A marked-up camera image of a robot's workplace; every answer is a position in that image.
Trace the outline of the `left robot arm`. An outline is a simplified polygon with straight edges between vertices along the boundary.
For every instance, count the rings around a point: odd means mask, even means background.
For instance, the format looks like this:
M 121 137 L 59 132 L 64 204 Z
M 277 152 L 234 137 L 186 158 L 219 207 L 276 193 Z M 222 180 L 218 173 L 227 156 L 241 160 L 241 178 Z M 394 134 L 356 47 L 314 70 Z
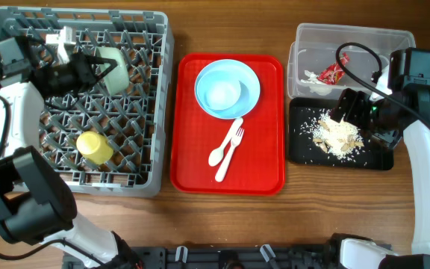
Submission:
M 63 46 L 43 64 L 26 36 L 0 41 L 0 236 L 32 253 L 56 247 L 87 268 L 142 268 L 143 260 L 115 232 L 100 229 L 77 210 L 64 180 L 40 154 L 40 115 L 51 97 L 91 90 L 104 81 L 125 90 L 128 72 L 120 50 L 68 54 Z M 0 252 L 0 259 L 10 256 Z

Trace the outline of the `red snack wrapper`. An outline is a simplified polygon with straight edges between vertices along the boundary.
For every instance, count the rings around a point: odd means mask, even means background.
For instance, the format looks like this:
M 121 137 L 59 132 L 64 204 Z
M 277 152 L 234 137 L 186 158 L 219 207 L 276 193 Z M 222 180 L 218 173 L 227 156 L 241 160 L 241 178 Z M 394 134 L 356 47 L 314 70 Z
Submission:
M 344 75 L 345 72 L 340 65 L 338 63 L 333 63 L 317 76 L 317 80 L 324 84 L 336 85 Z

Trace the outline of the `white paper napkin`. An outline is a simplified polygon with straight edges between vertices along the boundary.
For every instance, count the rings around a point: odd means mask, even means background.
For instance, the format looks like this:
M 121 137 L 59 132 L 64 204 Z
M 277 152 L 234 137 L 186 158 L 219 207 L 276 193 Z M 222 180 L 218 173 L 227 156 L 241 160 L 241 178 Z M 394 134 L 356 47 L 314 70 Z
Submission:
M 304 84 L 308 84 L 310 91 L 321 96 L 326 96 L 332 92 L 332 89 L 328 85 L 318 79 L 318 75 L 314 72 L 305 70 L 306 79 L 300 81 Z

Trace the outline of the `rice and food scraps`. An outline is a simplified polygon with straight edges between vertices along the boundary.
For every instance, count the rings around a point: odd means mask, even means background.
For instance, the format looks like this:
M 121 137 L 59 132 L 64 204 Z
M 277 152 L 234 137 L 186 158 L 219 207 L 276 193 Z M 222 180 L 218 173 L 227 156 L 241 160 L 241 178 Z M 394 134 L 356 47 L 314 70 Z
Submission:
M 369 152 L 368 140 L 361 137 L 359 128 L 343 120 L 330 118 L 329 109 L 303 109 L 309 112 L 296 132 L 307 146 L 305 155 L 315 154 L 321 161 L 356 163 L 356 157 Z

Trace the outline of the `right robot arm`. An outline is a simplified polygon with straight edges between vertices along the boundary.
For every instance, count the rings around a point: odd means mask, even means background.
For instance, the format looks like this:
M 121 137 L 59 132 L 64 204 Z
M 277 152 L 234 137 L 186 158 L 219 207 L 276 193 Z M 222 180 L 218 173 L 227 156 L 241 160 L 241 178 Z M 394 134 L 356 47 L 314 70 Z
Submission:
M 362 238 L 335 235 L 334 255 L 340 268 L 430 268 L 430 50 L 409 47 L 390 55 L 387 93 L 361 80 L 344 64 L 354 81 L 378 94 L 373 100 L 346 88 L 330 117 L 357 126 L 388 149 L 404 140 L 411 162 L 414 190 L 414 237 L 411 254 L 401 256 Z

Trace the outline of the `yellow plastic cup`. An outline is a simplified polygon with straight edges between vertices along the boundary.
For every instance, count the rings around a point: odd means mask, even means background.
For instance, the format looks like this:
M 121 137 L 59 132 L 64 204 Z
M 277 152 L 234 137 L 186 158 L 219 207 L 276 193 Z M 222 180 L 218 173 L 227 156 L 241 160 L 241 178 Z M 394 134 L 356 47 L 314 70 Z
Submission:
M 112 158 L 114 150 L 103 135 L 87 131 L 81 133 L 76 140 L 76 148 L 87 160 L 101 165 Z

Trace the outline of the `green plastic saucer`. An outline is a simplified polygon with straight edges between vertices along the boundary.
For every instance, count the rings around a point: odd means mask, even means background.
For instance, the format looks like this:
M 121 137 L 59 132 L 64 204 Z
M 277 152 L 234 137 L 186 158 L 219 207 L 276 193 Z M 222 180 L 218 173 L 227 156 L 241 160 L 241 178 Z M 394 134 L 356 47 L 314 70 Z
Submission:
M 130 81 L 125 59 L 121 51 L 111 47 L 97 47 L 95 56 L 113 59 L 117 63 L 117 66 L 103 78 L 108 93 L 114 96 L 126 90 Z

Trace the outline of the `light blue plastic bowl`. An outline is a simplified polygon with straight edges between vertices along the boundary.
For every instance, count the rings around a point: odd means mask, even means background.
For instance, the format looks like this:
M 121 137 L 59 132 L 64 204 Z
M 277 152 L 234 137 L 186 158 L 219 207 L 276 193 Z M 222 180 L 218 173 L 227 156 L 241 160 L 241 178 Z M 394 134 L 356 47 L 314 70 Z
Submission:
M 239 79 L 228 71 L 214 70 L 196 80 L 195 95 L 203 108 L 223 111 L 234 106 L 241 95 Z

